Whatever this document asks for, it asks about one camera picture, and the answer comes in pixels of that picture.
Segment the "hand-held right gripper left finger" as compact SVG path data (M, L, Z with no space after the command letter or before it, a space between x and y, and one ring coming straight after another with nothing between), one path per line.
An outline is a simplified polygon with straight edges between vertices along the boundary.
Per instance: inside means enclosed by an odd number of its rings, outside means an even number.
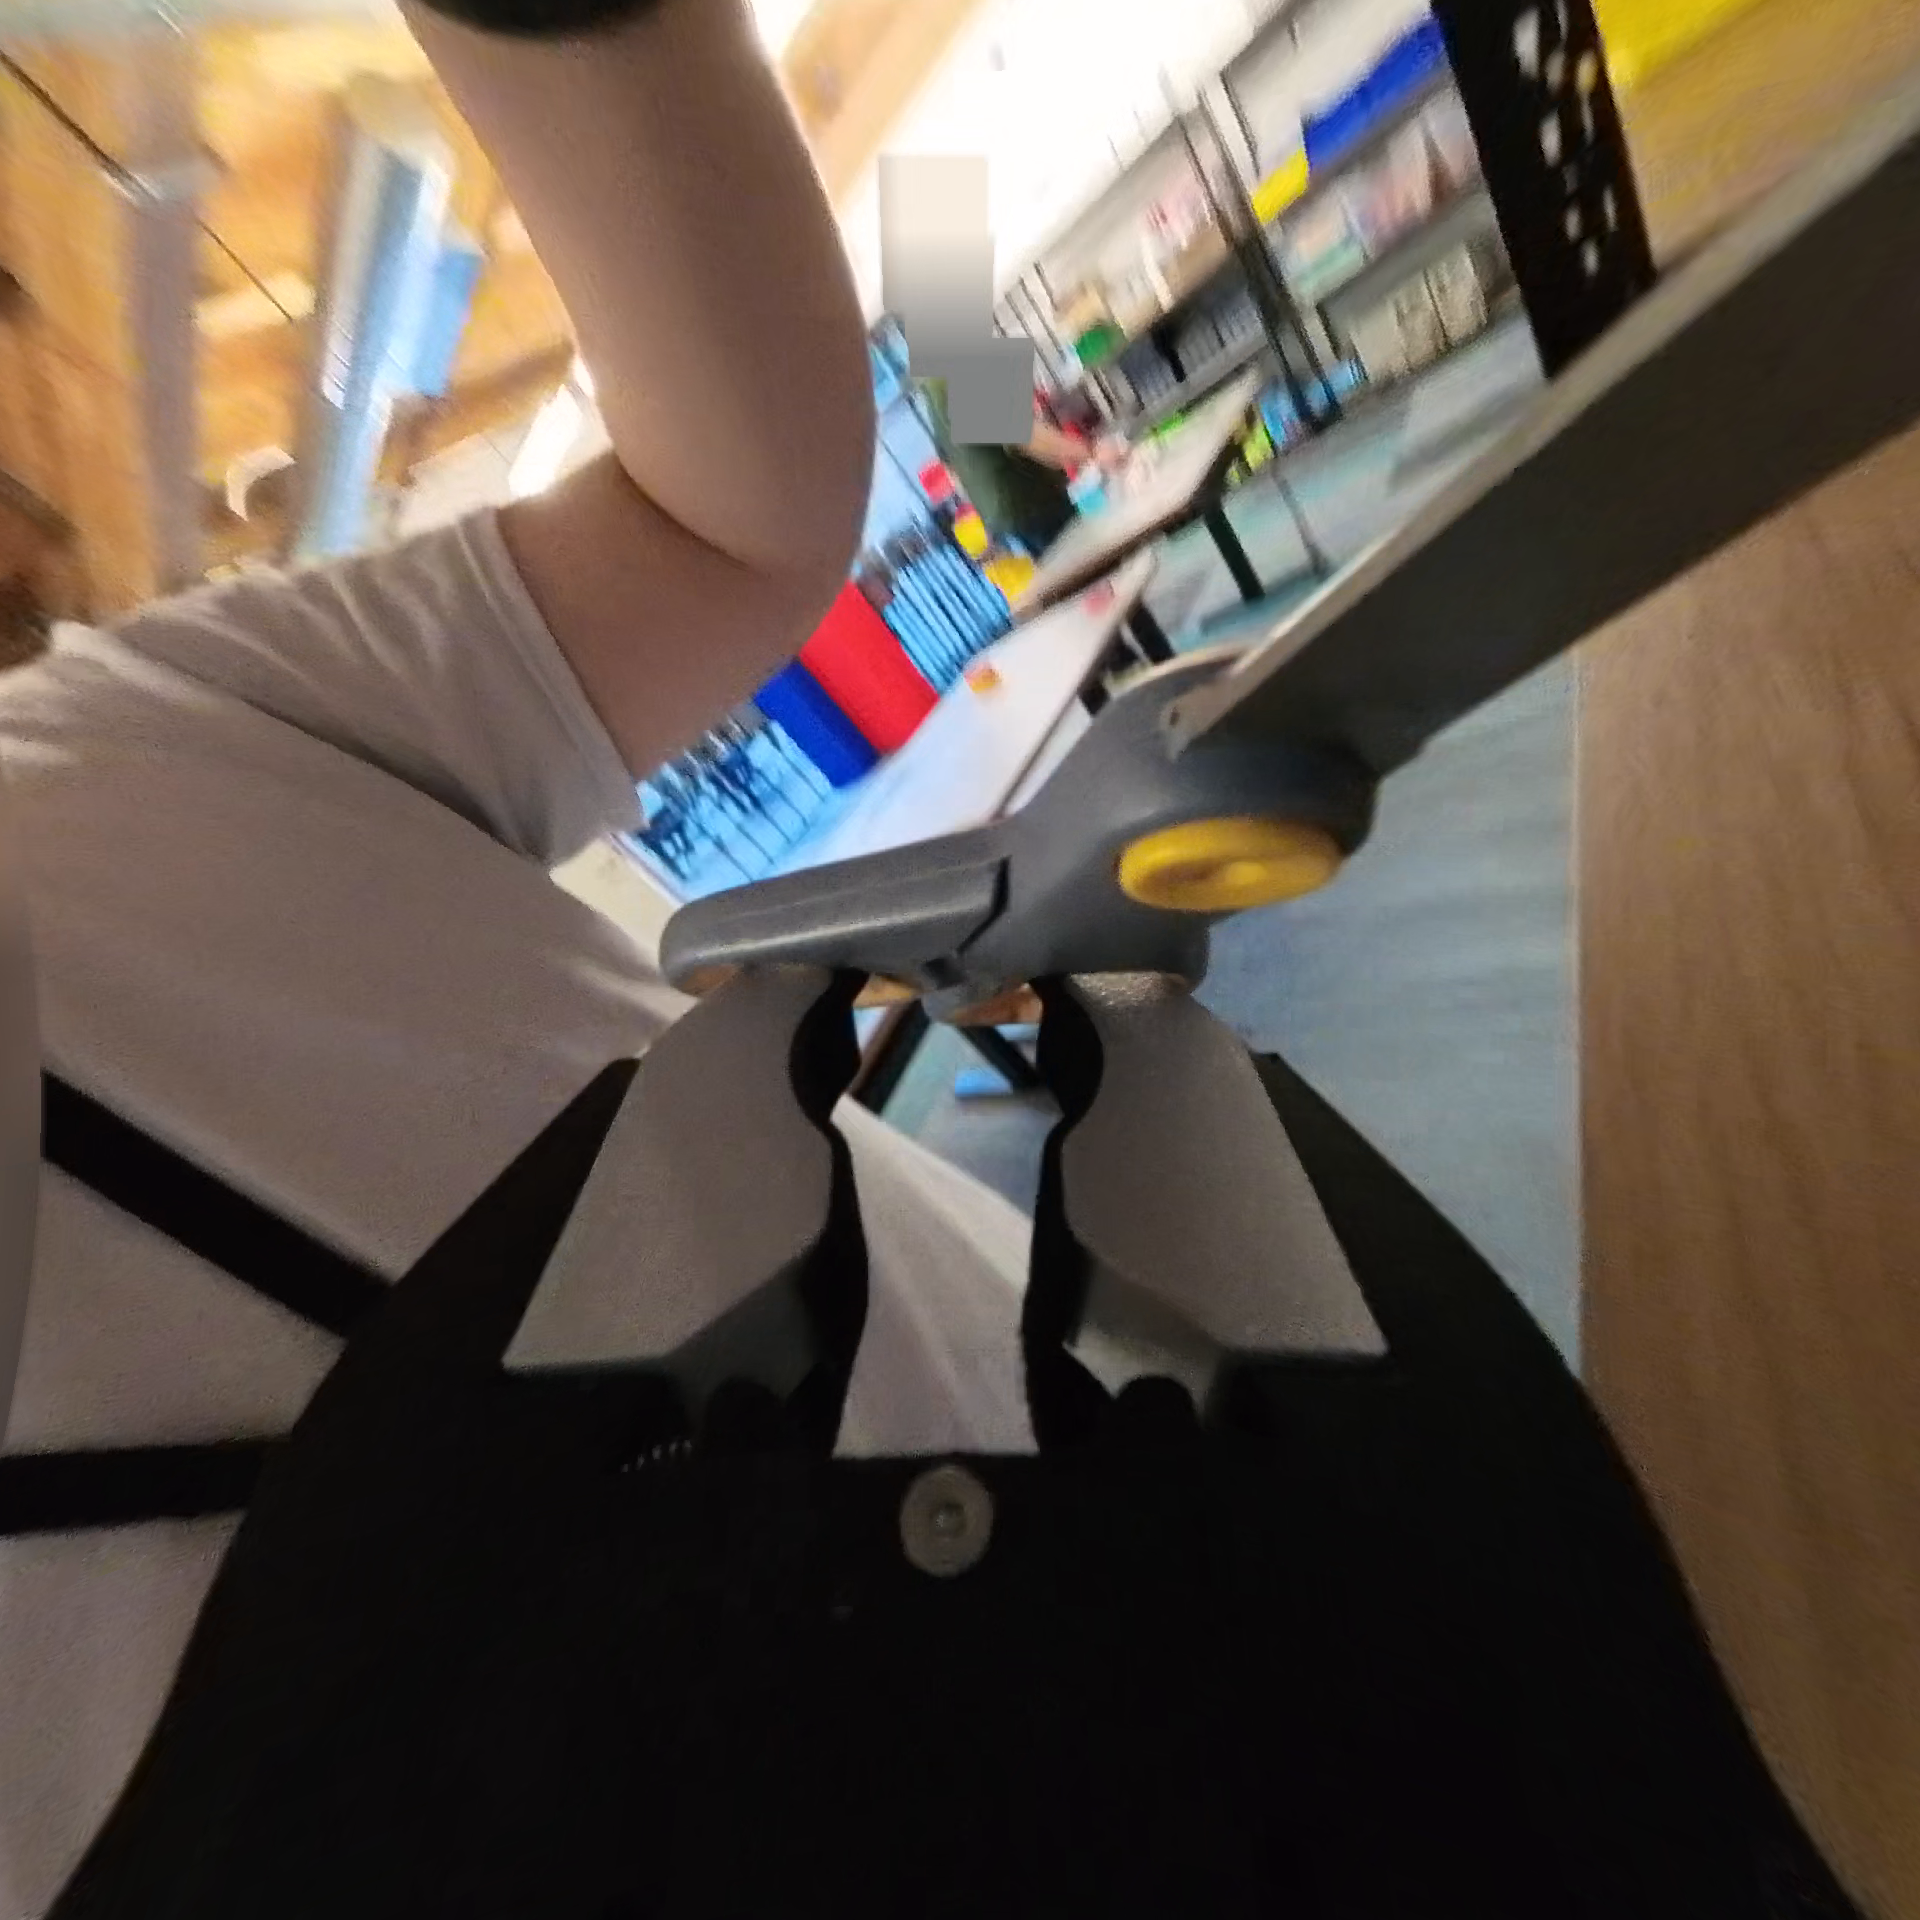
M691 1000L639 1053L504 1370L815 1374L841 1053L839 968L737 968Z

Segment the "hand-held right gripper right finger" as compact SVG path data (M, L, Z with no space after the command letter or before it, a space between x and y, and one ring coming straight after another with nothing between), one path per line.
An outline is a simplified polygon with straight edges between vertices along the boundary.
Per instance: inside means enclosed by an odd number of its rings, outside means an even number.
M1090 1024L1090 1102L1065 1139L1083 1245L1070 1360L1090 1379L1230 1379L1250 1360L1383 1360L1391 1342L1264 1090L1184 975L1065 975Z

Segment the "grey yellow scissors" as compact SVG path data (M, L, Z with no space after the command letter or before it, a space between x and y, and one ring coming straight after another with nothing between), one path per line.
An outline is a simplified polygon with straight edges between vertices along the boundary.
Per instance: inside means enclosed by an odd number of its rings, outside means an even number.
M1920 153L1915 117L1884 137L1718 235L1271 645L1141 675L991 826L683 906L667 975L825 966L971 1006L1065 968L1204 968L1237 900L1129 877L1135 844L1277 819L1355 856L1436 729L1915 425Z

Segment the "person's left forearm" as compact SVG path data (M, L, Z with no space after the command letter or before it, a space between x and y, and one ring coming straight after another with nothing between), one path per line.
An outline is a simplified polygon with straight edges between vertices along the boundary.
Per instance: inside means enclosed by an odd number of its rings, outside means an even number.
M870 342L753 8L402 8L498 161L609 451L504 513L595 721L642 777L828 614L870 513Z

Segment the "row of black chairs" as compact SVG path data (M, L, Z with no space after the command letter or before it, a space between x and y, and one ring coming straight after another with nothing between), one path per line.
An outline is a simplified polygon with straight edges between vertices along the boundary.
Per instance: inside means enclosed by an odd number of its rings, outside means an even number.
M1009 592L986 578L978 560L965 560L944 522L909 522L866 545L853 578L938 693L947 693L971 659L1012 640Z
M642 826L626 836L673 900L772 877L828 817L815 755L761 709L723 718L691 749L639 789Z

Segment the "blue foam block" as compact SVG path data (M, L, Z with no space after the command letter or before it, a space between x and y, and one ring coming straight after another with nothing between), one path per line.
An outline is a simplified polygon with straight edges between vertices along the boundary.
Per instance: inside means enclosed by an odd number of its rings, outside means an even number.
M881 741L804 659L784 659L753 699L839 796L881 771Z

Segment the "red foam block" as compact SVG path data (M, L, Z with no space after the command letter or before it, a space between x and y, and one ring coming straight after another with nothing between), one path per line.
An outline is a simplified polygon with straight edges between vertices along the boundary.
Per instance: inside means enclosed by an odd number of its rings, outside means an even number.
M804 667L881 755L898 755L944 699L857 578L839 585Z

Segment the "background shelf of boxes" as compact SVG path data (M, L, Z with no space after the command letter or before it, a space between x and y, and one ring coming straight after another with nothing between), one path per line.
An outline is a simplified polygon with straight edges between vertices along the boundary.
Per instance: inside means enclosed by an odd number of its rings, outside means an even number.
M1141 442L1237 371L1314 442L1514 300L1436 8L1250 14L1000 300L1044 381Z

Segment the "black metal rack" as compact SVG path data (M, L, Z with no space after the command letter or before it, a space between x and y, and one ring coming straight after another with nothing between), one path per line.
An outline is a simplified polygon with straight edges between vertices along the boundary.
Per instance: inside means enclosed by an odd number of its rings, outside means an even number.
M1541 374L1651 282L1647 198L1585 0L1432 0Z

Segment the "wooden rack shelf board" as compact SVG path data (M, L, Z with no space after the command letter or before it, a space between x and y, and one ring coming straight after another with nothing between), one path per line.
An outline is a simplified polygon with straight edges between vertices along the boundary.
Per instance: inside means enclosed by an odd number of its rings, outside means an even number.
M1920 61L1915 0L1604 0L1593 23L1657 272Z

